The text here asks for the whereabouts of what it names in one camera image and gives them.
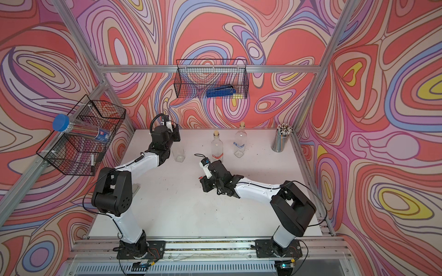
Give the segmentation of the clear tube with blue cap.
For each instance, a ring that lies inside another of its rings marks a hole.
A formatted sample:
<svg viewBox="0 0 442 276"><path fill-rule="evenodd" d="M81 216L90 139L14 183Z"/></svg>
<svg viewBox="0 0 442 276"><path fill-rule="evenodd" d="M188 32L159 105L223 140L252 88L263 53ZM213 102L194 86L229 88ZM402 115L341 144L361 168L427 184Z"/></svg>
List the clear tube with blue cap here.
<svg viewBox="0 0 442 276"><path fill-rule="evenodd" d="M110 133L96 125L87 123L78 119L70 118L67 115L57 115L52 128L56 132L67 133L69 135L81 136L86 139L94 140L100 143L109 142Z"/></svg>

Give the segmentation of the black marker in basket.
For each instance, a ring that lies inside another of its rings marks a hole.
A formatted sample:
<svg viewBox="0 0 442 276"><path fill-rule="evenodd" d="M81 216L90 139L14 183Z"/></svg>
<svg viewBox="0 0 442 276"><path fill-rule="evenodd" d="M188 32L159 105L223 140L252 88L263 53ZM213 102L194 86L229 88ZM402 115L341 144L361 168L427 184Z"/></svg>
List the black marker in basket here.
<svg viewBox="0 0 442 276"><path fill-rule="evenodd" d="M90 156L90 172L91 174L94 173L95 170L95 158L94 158L94 154L91 154Z"/></svg>

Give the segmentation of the blue tool in basket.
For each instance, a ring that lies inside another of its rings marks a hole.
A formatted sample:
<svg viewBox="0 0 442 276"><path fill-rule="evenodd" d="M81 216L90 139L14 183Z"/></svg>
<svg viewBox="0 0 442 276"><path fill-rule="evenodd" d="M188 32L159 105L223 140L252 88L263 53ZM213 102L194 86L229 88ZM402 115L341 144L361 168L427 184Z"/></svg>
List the blue tool in basket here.
<svg viewBox="0 0 442 276"><path fill-rule="evenodd" d="M222 85L222 86L216 86L207 89L206 91L206 97L207 98L213 98L213 97L228 97L232 96L236 93L236 89L233 85Z"/></svg>

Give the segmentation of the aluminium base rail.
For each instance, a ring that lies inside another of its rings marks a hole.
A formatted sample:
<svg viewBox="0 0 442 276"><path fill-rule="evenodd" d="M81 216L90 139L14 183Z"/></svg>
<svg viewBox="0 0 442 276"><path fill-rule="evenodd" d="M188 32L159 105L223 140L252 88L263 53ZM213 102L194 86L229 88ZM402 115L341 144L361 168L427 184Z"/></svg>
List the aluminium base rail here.
<svg viewBox="0 0 442 276"><path fill-rule="evenodd" d="M151 248L155 257L162 254L163 261L252 261L257 259L252 247L256 238L163 238L165 245ZM90 258L115 261L119 246L117 239L81 240L74 244L69 260ZM308 236L300 239L303 257L312 259L352 259L352 253L343 238L333 236Z"/></svg>

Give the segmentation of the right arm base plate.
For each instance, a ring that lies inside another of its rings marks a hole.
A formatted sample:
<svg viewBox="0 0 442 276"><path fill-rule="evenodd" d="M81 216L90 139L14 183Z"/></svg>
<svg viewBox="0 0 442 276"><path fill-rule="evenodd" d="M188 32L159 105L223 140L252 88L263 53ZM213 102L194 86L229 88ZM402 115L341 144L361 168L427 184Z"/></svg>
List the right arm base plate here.
<svg viewBox="0 0 442 276"><path fill-rule="evenodd" d="M258 258L291 258L299 259L303 256L299 240L292 240L288 247L281 247L273 239L257 239L250 246L256 251Z"/></svg>

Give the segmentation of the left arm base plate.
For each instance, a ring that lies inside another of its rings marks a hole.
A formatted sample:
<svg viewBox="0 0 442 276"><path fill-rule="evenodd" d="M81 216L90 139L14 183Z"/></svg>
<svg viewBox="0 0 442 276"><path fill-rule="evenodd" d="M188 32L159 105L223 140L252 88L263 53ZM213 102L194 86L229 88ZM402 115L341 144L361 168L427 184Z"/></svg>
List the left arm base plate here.
<svg viewBox="0 0 442 276"><path fill-rule="evenodd" d="M140 241L138 243L129 244L120 241L118 247L114 248L117 252L118 260L151 260L158 261L163 258L165 252L166 241L151 240Z"/></svg>

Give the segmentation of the clear bottle red label cork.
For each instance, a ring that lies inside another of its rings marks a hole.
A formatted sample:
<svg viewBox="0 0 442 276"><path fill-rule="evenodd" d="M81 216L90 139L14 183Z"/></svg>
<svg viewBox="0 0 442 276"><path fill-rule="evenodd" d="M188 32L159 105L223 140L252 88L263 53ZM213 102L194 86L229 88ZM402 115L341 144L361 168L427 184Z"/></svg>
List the clear bottle red label cork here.
<svg viewBox="0 0 442 276"><path fill-rule="evenodd" d="M220 139L219 131L214 131L213 141L211 142L211 162L223 162L223 157L223 142Z"/></svg>

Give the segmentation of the clear bottle with black cap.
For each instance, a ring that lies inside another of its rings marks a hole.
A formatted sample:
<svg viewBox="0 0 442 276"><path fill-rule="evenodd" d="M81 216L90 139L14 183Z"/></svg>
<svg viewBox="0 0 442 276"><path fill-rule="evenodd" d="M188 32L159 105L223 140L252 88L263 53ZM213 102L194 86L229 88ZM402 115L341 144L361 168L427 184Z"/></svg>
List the clear bottle with black cap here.
<svg viewBox="0 0 442 276"><path fill-rule="evenodd" d="M173 143L172 154L176 162L183 163L185 160L185 151L182 142Z"/></svg>

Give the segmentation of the clear bottle blue label cork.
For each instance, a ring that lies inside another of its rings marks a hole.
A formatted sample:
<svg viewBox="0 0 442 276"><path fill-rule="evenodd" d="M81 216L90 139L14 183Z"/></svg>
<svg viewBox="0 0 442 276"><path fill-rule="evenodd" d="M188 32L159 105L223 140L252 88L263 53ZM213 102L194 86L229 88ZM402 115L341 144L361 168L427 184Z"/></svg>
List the clear bottle blue label cork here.
<svg viewBox="0 0 442 276"><path fill-rule="evenodd" d="M237 131L234 139L234 147L235 147L234 155L237 158L241 158L244 156L246 141L247 141L247 133L245 131L245 122L242 121L240 123L239 130Z"/></svg>

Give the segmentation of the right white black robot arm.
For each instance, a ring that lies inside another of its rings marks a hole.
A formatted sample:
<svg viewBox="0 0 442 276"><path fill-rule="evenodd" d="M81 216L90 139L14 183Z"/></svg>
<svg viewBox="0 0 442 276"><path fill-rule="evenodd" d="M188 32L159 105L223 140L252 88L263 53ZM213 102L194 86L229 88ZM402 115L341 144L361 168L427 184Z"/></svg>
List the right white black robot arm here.
<svg viewBox="0 0 442 276"><path fill-rule="evenodd" d="M302 237L317 208L294 181L280 185L252 181L242 175L232 175L221 161L210 162L203 158L199 166L205 176L200 178L203 192L216 190L218 195L248 199L269 205L281 226L270 239L277 249L289 248L297 237Z"/></svg>

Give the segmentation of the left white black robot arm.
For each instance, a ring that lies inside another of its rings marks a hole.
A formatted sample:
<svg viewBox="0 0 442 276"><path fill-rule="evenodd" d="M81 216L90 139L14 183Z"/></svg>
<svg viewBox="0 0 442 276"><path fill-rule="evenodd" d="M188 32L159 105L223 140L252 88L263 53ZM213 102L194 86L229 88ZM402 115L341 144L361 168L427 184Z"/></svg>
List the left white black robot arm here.
<svg viewBox="0 0 442 276"><path fill-rule="evenodd" d="M120 233L119 258L143 259L149 251L146 233L131 210L133 178L161 166L170 157L173 143L180 141L175 123L164 123L150 133L152 141L147 151L124 165L100 171L92 195L92 205L100 215L110 217Z"/></svg>

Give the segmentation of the metal cup with pencils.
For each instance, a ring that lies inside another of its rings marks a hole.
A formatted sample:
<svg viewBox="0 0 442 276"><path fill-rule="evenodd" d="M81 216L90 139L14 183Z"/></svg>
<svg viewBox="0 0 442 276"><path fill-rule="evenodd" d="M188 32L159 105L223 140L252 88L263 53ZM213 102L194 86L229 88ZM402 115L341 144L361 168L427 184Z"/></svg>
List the metal cup with pencils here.
<svg viewBox="0 0 442 276"><path fill-rule="evenodd" d="M287 123L279 124L276 128L276 134L271 149L274 152L282 152L292 133L293 127L291 125Z"/></svg>

